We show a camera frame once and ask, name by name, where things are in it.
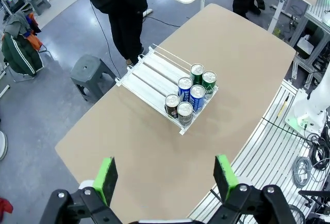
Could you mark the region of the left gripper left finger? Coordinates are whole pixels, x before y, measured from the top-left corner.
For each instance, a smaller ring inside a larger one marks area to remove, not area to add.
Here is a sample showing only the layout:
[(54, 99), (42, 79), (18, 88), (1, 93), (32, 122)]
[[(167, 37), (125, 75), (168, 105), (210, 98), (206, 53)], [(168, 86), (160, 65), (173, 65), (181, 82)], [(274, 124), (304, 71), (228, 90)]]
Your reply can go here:
[(85, 218), (94, 223), (121, 223), (110, 208), (117, 179), (114, 157), (103, 159), (91, 186), (74, 193), (64, 189), (53, 191), (39, 223), (80, 223)]

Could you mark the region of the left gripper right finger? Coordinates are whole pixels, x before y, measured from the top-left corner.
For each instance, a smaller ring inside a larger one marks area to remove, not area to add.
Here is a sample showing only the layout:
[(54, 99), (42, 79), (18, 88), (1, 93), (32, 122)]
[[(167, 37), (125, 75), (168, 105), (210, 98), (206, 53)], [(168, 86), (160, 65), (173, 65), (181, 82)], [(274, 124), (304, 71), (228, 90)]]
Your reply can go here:
[(213, 176), (222, 204), (210, 223), (237, 223), (242, 215), (253, 216), (257, 223), (296, 223), (280, 187), (239, 183), (226, 155), (215, 156)]

